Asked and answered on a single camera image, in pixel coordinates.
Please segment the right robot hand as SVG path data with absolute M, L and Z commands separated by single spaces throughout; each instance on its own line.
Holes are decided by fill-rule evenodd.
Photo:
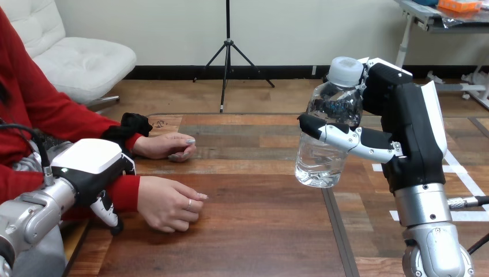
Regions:
M 380 58 L 363 61 L 364 109 L 381 117 L 382 130 L 298 116 L 303 133 L 382 164 L 391 193 L 418 185 L 444 184 L 447 152 L 443 116 L 434 82 L 413 83 L 410 72 Z

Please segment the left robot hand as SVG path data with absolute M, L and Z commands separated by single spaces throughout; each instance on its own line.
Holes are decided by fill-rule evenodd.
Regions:
M 74 188 L 74 206 L 89 207 L 112 235 L 123 230 L 106 187 L 124 174 L 135 175 L 136 167 L 117 143 L 81 139 L 54 157 L 51 169 L 56 181 L 66 181 Z

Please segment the person's hand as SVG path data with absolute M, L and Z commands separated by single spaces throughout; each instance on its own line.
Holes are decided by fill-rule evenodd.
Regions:
M 208 196 L 171 179 L 140 178 L 137 211 L 147 224 L 164 233 L 185 232 L 196 222 Z
M 148 159 L 185 162 L 195 154 L 195 142 L 194 137 L 176 132 L 155 137 L 140 137 L 135 141 L 132 153 Z

